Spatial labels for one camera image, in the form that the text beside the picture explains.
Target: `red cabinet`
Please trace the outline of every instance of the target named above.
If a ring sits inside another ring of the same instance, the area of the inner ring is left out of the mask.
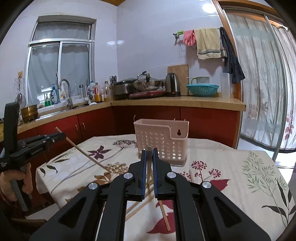
[[[79,114],[78,120],[84,141],[94,136],[116,134],[111,107]]]
[[[116,135],[134,134],[134,119],[138,119],[136,106],[112,106]]]
[[[189,121],[189,138],[209,139],[233,147],[239,111],[181,107],[181,120]]]
[[[177,106],[138,106],[139,119],[180,120],[180,107]]]
[[[29,137],[37,136],[36,129],[31,129],[25,132],[22,132],[17,135],[17,139],[26,139]],[[41,153],[30,160],[31,163],[31,173],[32,173],[32,184],[33,184],[33,192],[32,192],[32,204],[33,207],[40,206],[46,203],[46,200],[40,195],[36,188],[36,169],[46,162],[46,158],[44,153]]]
[[[55,129],[56,126],[75,144],[82,142],[82,135],[77,115],[36,127],[36,131],[38,135],[52,134],[57,132]],[[71,144],[69,144],[66,140],[56,142],[50,147],[49,151],[45,153],[45,156],[49,161],[71,147]]]

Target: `human hand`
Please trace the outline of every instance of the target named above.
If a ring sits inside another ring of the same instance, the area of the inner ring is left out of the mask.
[[[31,164],[26,164],[26,173],[23,173],[18,170],[7,170],[1,173],[0,175],[0,189],[3,194],[12,202],[17,201],[16,195],[12,190],[10,181],[23,180],[24,185],[22,191],[26,194],[30,194],[33,191],[32,184],[32,174],[31,174]]]

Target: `blue bottle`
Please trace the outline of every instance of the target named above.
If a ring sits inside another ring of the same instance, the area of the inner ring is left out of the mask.
[[[51,95],[51,104],[58,104],[59,103],[59,92],[55,87],[55,84],[52,84],[52,90],[50,92]]]

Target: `kitchen counter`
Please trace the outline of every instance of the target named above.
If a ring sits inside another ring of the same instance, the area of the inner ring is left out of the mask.
[[[112,102],[112,106],[179,106],[179,107],[199,107],[220,110],[246,111],[246,104],[235,98],[220,97],[158,97],[152,99],[117,100]]]
[[[137,99],[137,100],[119,100],[112,103],[102,102],[96,105],[78,107],[76,109],[67,110],[48,118],[37,119],[29,123],[24,123],[18,126],[17,133],[22,133],[27,130],[42,126],[44,124],[64,119],[70,116],[79,115],[85,112],[107,108],[110,106],[178,106],[178,107],[199,107],[211,108],[220,110],[245,111],[246,105],[235,98],[220,98],[220,97],[158,97],[152,99]],[[3,141],[3,132],[0,131],[0,142]]]

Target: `tablecloth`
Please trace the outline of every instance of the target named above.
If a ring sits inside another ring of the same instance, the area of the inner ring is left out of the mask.
[[[127,172],[131,163],[139,161],[134,134],[93,137],[78,146],[108,171],[74,148],[38,167],[38,191],[49,192],[59,208],[90,182],[109,183]],[[210,181],[266,231],[272,241],[280,236],[295,214],[296,207],[288,185],[264,151],[235,150],[210,140],[188,139],[186,164],[172,167],[172,170],[195,183]],[[153,195],[151,192],[145,200]],[[172,202],[164,201],[163,204],[170,232],[154,198],[126,221],[124,240],[176,240]],[[127,217],[140,205],[128,212]]]

